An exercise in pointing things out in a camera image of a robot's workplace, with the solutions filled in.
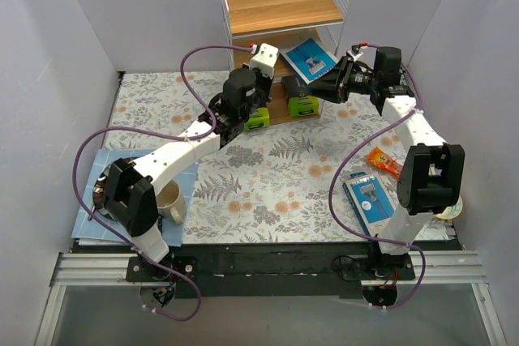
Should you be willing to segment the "black green razor box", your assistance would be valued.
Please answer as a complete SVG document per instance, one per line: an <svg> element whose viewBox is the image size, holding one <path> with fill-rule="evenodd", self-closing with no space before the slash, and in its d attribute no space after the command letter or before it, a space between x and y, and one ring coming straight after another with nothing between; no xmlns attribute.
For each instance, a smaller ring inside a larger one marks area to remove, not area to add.
<svg viewBox="0 0 519 346"><path fill-rule="evenodd" d="M312 96L297 76L289 75L281 78L285 89L287 108L291 117L306 117L319 113L319 100Z"/></svg>
<svg viewBox="0 0 519 346"><path fill-rule="evenodd" d="M256 130L270 126L270 115L268 108L261 107L254 111L249 120L244 124L245 130Z"/></svg>

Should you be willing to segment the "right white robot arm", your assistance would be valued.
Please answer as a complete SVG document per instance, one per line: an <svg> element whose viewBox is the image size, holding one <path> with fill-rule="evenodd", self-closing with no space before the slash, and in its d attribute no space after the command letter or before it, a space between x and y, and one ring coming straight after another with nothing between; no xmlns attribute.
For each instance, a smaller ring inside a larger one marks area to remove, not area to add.
<svg viewBox="0 0 519 346"><path fill-rule="evenodd" d="M376 46L373 66L361 62L366 44L353 45L324 76L309 84L312 96L334 104L350 94L367 95L377 112L397 132L406 158L397 182L398 205L381 233L371 239L368 272L385 279L405 258L423 226L455 205L461 192L465 151L444 140L421 110L421 99L401 50Z"/></svg>

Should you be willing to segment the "orange BIC razor pack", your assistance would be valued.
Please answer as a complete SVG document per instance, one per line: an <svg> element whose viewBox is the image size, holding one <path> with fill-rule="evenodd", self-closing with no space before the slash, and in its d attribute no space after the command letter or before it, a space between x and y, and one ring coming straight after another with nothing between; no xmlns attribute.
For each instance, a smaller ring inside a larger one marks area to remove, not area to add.
<svg viewBox="0 0 519 346"><path fill-rule="evenodd" d="M402 165L395 161L390 155L375 147L366 157L368 164L389 173L396 179L401 176Z"/></svg>

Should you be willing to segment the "white wire wooden shelf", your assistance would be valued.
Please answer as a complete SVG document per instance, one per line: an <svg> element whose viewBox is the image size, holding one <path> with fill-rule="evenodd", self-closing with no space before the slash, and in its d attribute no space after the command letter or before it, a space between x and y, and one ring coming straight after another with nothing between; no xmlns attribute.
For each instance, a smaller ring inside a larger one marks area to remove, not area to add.
<svg viewBox="0 0 519 346"><path fill-rule="evenodd" d="M337 53L350 0L221 0L231 45L291 49L311 38Z"/></svg>

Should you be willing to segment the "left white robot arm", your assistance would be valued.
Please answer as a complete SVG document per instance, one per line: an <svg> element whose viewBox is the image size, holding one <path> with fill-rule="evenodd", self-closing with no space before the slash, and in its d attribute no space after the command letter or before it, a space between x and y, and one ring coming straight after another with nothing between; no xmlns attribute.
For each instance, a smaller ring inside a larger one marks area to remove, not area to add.
<svg viewBox="0 0 519 346"><path fill-rule="evenodd" d="M251 114L266 104L274 75L273 65L256 60L232 70L222 92L210 101L215 128L210 115L203 113L180 135L179 141L167 143L130 163L116 160L109 167L103 208L148 257L144 270L153 280L166 280L173 270L173 263L166 256L169 247L157 227L157 196L183 170L219 151L244 131Z"/></svg>

